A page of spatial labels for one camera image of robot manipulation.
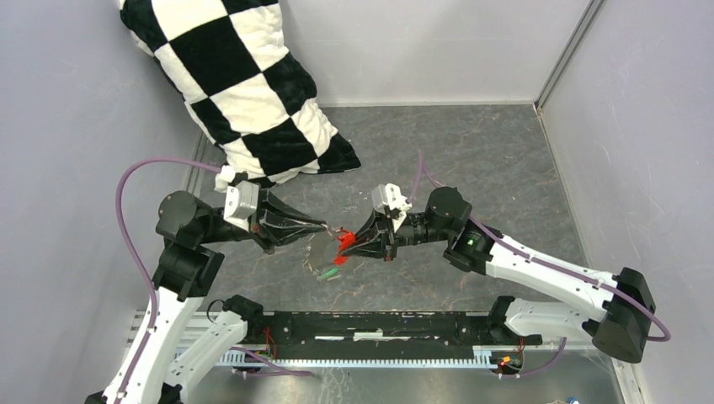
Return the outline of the red tagged key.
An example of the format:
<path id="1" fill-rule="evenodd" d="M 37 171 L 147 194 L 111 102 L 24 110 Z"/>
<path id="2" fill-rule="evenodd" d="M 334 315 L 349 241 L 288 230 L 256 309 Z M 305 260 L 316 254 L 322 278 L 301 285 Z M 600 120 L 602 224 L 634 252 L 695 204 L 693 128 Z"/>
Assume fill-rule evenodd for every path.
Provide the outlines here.
<path id="1" fill-rule="evenodd" d="M 338 230 L 336 239 L 339 241 L 339 251 L 343 251 L 354 245 L 356 241 L 356 236 L 352 231 L 348 231 L 344 228 Z"/>

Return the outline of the silver keyring with red tool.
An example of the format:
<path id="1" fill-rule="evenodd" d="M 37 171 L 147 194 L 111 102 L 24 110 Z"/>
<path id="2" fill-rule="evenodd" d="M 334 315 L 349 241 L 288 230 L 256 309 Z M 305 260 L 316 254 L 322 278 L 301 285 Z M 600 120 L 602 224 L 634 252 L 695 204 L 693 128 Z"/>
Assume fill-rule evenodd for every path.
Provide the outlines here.
<path id="1" fill-rule="evenodd" d="M 328 228 L 326 231 L 310 235 L 304 248 L 303 267 L 316 277 L 334 267 L 340 247 L 338 237 L 345 235 L 342 228 Z"/>

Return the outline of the green key tag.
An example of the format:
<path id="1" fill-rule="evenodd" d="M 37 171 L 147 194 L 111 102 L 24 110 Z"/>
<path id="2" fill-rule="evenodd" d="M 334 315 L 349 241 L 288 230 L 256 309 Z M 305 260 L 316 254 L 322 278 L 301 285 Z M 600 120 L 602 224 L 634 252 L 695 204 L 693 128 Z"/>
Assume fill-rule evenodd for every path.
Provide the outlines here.
<path id="1" fill-rule="evenodd" d="M 321 274 L 321 275 L 318 277 L 318 279 L 319 279 L 319 280 L 329 279 L 329 278 L 335 276 L 335 275 L 338 273 L 338 271 L 339 271 L 338 268 L 331 268 L 331 269 L 329 269 L 327 272 Z"/>

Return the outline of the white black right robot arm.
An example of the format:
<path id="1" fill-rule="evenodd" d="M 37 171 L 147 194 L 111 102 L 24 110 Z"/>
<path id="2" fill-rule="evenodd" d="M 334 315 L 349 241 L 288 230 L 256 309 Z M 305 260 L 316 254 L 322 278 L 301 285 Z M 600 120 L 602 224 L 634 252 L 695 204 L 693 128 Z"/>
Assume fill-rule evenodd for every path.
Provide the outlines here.
<path id="1" fill-rule="evenodd" d="M 656 305 L 644 275 L 624 267 L 619 273 L 585 268 L 538 252 L 500 231 L 476 223 L 472 205 L 458 189 L 439 187 L 424 211 L 413 213 L 395 184 L 377 186 L 373 210 L 351 236 L 339 237 L 335 260 L 362 257 L 392 261 L 401 247 L 445 242 L 444 258 L 454 267 L 521 284 L 551 297 L 533 302 L 501 297 L 486 321 L 488 336 L 508 343 L 516 336 L 588 339 L 611 358 L 642 362 Z"/>

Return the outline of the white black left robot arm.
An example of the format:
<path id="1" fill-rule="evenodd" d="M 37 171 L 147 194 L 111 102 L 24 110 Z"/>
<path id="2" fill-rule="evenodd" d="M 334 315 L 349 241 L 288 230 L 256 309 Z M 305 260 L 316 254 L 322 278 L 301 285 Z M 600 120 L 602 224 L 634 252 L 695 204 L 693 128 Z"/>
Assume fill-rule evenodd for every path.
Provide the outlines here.
<path id="1" fill-rule="evenodd" d="M 218 360 L 241 341 L 264 334 L 263 307 L 233 297 L 208 329 L 184 352 L 177 348 L 224 261 L 214 242 L 256 242 L 265 253 L 326 231 L 325 221 L 296 210 L 258 185 L 228 187 L 222 207 L 177 191 L 159 206 L 156 232 L 164 239 L 149 281 L 147 311 L 128 356 L 111 383 L 88 403 L 187 403 Z"/>

